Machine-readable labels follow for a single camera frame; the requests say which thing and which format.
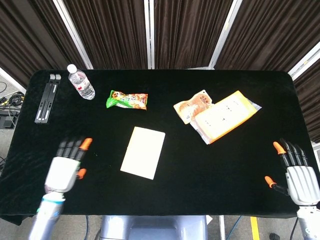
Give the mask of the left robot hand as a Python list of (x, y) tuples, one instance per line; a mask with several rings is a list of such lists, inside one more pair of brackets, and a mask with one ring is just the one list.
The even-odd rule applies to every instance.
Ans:
[(44, 183), (47, 194), (66, 193), (73, 188), (77, 179), (84, 177), (87, 170), (81, 168), (81, 162), (92, 142), (93, 139), (90, 137), (81, 137), (64, 139), (59, 144)]

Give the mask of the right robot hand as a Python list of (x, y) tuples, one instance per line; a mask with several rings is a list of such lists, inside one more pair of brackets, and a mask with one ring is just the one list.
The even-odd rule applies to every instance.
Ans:
[(287, 187), (282, 187), (270, 176), (265, 176), (264, 180), (268, 186), (289, 196), (298, 206), (316, 206), (320, 202), (320, 186), (306, 152), (297, 144), (283, 138), (280, 142), (274, 141), (272, 144), (285, 169)]

